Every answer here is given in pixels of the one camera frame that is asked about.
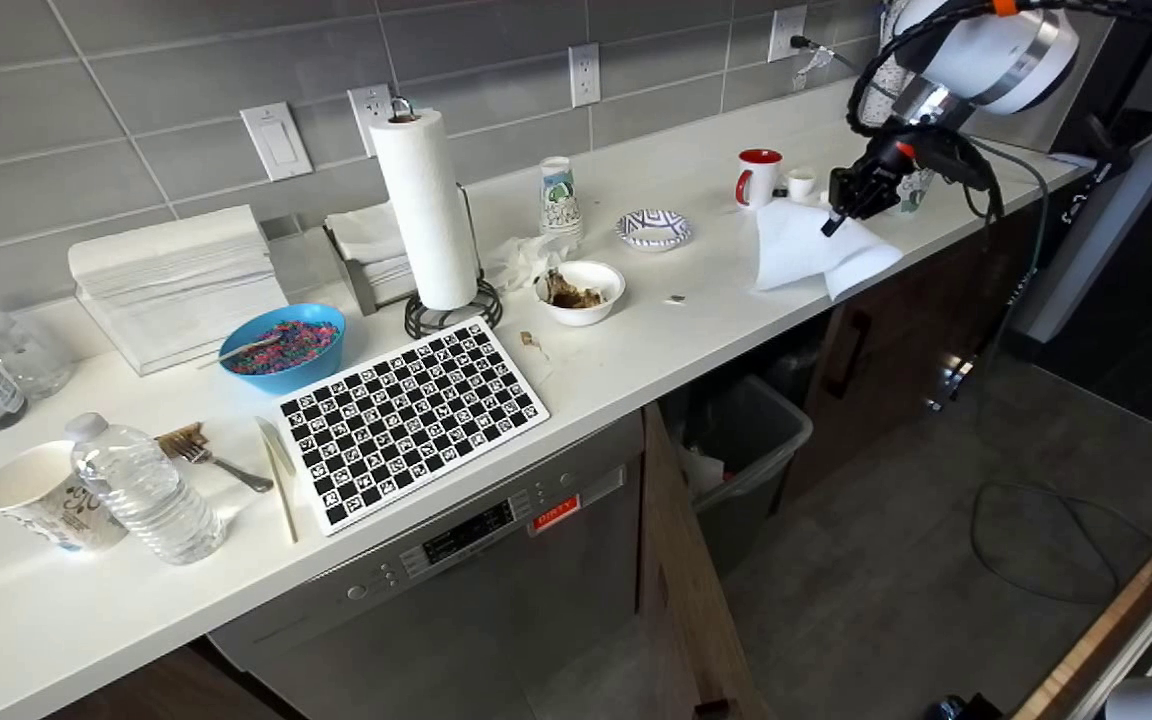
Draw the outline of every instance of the cabinet door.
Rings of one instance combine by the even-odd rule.
[[[1007,217],[838,310],[810,391],[818,436],[802,450],[787,491],[930,414],[943,360],[976,357],[997,334],[1030,237],[1034,217]]]
[[[665,431],[649,414],[639,606],[649,620],[651,679],[674,708],[656,716],[766,720],[745,645],[710,559],[691,497]]]

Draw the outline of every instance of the trash bin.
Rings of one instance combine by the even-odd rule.
[[[715,487],[683,463],[688,485],[705,487],[697,512],[722,573],[734,573],[756,546],[787,460],[810,436],[813,419],[756,376],[688,391],[675,439],[691,460],[722,460]]]

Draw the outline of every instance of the paper towel holder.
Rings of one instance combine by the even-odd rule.
[[[405,303],[405,334],[414,339],[421,339],[430,334],[440,334],[450,325],[460,325],[467,318],[483,318],[498,329],[501,318],[504,318],[501,291],[490,285],[490,271],[483,271],[483,259],[479,259],[479,230],[472,221],[472,206],[467,206],[464,184],[455,184],[455,193],[460,193],[460,206],[464,206],[464,217],[467,217],[467,239],[472,239],[472,259],[478,259],[478,298],[467,303],[460,303],[460,310],[437,311],[437,310],[421,303],[421,291],[414,291],[410,303]]]
[[[421,291],[414,291],[410,310],[405,310],[405,334],[417,339],[417,338],[440,334],[450,325],[460,325],[467,318],[483,318],[492,329],[504,318],[501,291],[490,285],[483,267],[478,282],[478,298],[464,310],[431,311],[421,303]]]

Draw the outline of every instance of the red mug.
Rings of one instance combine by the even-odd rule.
[[[742,178],[738,178],[738,206],[766,209],[774,206],[781,179],[781,154],[774,148],[745,148]]]

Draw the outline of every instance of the electrical outlet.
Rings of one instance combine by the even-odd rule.
[[[572,108],[603,100],[602,46],[568,48]]]
[[[802,48],[791,48],[791,36],[810,36],[810,3],[774,14],[767,66],[802,58]]]
[[[389,85],[353,89],[344,95],[349,95],[353,125],[359,127],[364,154],[375,158],[374,127],[394,120]]]
[[[288,103],[241,108],[267,179],[311,174]]]

